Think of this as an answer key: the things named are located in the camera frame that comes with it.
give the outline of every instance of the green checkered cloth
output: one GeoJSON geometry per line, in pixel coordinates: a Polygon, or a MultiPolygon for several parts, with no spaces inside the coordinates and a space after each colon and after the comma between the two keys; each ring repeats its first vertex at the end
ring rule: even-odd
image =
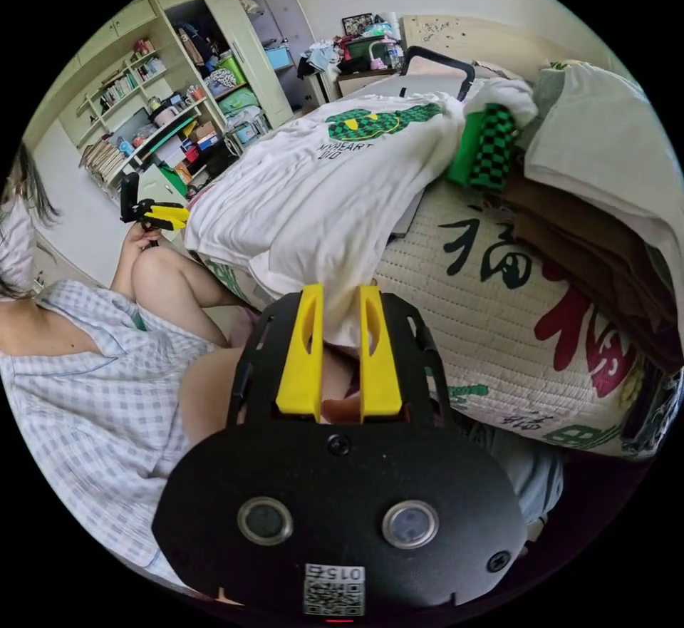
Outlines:
{"type": "Polygon", "coordinates": [[[490,103],[484,114],[468,185],[478,190],[503,191],[511,168],[515,120],[508,108],[498,103],[490,103]]]}

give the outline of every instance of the woman's hand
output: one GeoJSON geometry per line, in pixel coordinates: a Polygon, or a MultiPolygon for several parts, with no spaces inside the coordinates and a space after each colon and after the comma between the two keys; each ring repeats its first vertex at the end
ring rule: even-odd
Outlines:
{"type": "Polygon", "coordinates": [[[121,246],[122,254],[133,253],[138,256],[145,248],[149,247],[151,243],[158,241],[162,237],[159,229],[143,229],[142,224],[136,222],[126,234],[121,246]]]}

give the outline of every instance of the headboard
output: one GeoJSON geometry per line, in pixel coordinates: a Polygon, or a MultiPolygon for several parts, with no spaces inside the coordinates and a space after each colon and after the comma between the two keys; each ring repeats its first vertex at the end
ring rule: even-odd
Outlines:
{"type": "Polygon", "coordinates": [[[581,60],[570,48],[500,22],[456,15],[404,15],[407,47],[422,46],[450,58],[495,63],[528,81],[550,61],[581,60]]]}

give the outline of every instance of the camera lens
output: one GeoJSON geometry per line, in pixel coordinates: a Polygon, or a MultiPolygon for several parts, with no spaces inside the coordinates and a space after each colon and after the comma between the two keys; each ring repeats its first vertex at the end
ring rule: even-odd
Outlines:
{"type": "Polygon", "coordinates": [[[273,498],[252,498],[237,514],[240,532],[256,545],[278,545],[292,534],[292,516],[273,498]]]}
{"type": "Polygon", "coordinates": [[[437,512],[418,500],[394,505],[383,519],[383,536],[399,550],[414,550],[431,541],[437,534],[437,512]]]}

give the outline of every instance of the yellow clamp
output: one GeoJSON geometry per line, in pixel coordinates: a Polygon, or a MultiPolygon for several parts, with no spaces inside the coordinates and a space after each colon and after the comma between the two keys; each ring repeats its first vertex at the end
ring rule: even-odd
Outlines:
{"type": "Polygon", "coordinates": [[[167,222],[170,226],[169,230],[177,231],[185,228],[188,219],[190,218],[190,211],[186,207],[165,207],[164,205],[153,205],[149,212],[146,212],[145,217],[152,220],[162,220],[167,222]]]}
{"type": "MultiPolygon", "coordinates": [[[[400,413],[402,398],[380,290],[361,286],[361,422],[400,413]]],[[[321,420],[323,285],[304,288],[276,404],[283,414],[321,420]]]]}

